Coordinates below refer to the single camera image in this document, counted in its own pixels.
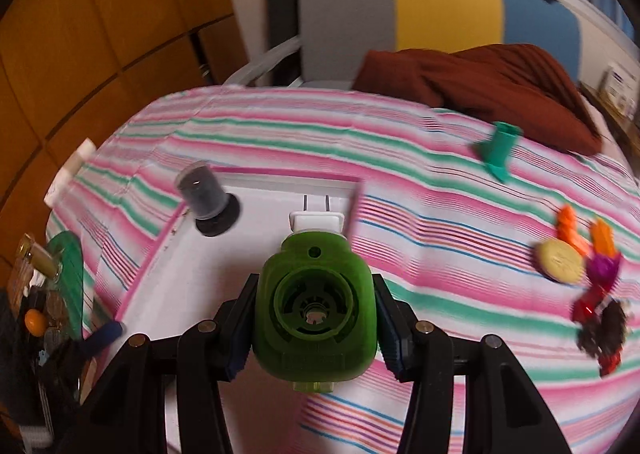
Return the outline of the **wooden wardrobe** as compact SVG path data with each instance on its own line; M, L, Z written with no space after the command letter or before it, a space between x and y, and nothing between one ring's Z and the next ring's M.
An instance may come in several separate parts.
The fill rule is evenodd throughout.
M1 0L1 269L81 144L247 60L232 0Z

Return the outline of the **striped pink bedspread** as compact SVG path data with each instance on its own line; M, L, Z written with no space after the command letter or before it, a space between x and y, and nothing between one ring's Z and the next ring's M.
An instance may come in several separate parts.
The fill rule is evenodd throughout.
M355 177L361 187L346 222L349 242L393 295L452 335L503 337L570 449L603 453L639 401L637 182L604 155L564 154L524 139L501 183L472 151L490 132L454 111L360 92L178 92L101 145L55 204L46 234L79 237L84 325L92 329L116 317L163 229L186 205L175 180L190 164ZM534 246L552 237L565 204L581 228L604 219L623 255L614 294L629 306L629 332L620 367L605 377L576 346L570 308L580 288L546 279L533 263Z

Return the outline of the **dark brown flower toy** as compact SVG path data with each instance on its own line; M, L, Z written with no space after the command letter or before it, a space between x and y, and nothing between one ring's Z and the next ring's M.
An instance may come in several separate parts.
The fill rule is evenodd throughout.
M611 299L596 315L582 324L577 335L577 346L591 358L613 358L620 353L626 341L627 315L620 300Z

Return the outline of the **red puzzle piece toy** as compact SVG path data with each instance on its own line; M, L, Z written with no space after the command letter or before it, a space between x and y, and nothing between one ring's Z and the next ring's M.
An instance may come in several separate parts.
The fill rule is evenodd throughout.
M622 361L622 350L618 349L609 354L602 352L600 356L598 356L600 376L605 377L614 373L620 365L620 361Z

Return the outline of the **green white plug device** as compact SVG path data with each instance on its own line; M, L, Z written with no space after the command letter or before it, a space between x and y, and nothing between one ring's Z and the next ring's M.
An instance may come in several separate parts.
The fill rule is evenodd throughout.
M293 211L288 222L290 235L259 273L253 352L296 391L328 393L375 357L373 274L329 200L321 211Z

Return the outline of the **white medicine box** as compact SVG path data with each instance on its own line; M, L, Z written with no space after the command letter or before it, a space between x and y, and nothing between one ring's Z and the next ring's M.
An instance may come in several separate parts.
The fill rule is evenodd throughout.
M620 63L611 61L599 85L599 97L616 113L633 119L637 111L639 82Z

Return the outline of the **orange perforated block toy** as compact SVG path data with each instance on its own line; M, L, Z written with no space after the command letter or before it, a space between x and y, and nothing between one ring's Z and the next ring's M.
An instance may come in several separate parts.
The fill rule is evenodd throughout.
M590 255L590 244L578 232L577 217L572 205L565 204L556 213L555 232L559 240L570 245L582 257Z

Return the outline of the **red perfume bottle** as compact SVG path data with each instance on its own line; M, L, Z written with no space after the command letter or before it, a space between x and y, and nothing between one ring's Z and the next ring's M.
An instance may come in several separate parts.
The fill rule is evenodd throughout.
M592 285L580 296L572 308L572 321L578 324L586 324L597 316L597 307L600 306L606 296L606 290L601 286Z

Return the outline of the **dark red blanket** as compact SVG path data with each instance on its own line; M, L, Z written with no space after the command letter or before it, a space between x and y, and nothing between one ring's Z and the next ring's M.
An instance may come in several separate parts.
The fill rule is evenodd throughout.
M592 156L599 129L562 64L531 44L493 44L448 52L371 50L352 88L505 122L546 147Z

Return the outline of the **green glass side table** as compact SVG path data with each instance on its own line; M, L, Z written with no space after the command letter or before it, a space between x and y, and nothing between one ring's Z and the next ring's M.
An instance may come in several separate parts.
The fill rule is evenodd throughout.
M70 231L58 233L47 245L47 251L61 267L53 287L61 294L68 312L68 333L82 338L84 312L84 257L79 237Z

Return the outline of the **teal plastic cup holder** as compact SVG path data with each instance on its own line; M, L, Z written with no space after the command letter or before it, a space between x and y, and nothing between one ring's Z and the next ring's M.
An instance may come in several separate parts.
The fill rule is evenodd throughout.
M475 142L473 149L492 177L506 183L510 178L511 153L523 135L523 130L506 122L495 122L489 138Z

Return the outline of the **purple perforated funnel cup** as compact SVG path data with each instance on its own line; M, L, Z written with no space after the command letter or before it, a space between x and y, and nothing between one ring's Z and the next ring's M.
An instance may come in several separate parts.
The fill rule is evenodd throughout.
M620 274L622 262L621 253L615 257L594 254L586 263L586 273L591 285L599 287L606 293L612 292Z

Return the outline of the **black grey cylinder container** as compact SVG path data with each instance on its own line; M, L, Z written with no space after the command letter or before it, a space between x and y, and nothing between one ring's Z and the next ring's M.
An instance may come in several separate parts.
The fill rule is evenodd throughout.
M240 218L239 199L222 188L205 162L195 162L181 170L175 186L192 211L196 229L206 237L226 233Z

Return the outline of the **grey yellow blue headboard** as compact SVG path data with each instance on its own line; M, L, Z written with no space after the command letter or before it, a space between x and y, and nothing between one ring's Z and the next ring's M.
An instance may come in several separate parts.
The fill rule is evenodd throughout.
M347 89L370 50L456 52L533 44L572 80L582 39L577 17L557 0L298 0L302 77Z

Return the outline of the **yellow oval soap box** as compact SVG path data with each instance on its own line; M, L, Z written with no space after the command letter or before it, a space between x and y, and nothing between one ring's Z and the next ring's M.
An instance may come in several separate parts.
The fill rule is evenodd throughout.
M552 281L575 285L585 274L585 261L574 247L559 239L548 239L535 246L536 263Z

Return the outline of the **pink white tray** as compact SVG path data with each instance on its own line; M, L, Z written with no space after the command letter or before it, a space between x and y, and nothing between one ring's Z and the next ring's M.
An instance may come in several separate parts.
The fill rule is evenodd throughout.
M204 237L190 209L178 206L116 313L128 334L166 338L213 317L278 251L293 211L335 211L351 222L361 187L355 177L312 171L222 167L214 174L239 199L238 221ZM303 396L249 359L221 386L221 399L234 452L277 453L290 440Z

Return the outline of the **orange plastic clip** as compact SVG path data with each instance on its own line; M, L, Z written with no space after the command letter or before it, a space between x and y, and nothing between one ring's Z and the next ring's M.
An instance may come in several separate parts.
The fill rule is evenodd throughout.
M602 218L594 219L590 225L590 239L594 255L608 258L617 256L613 230Z

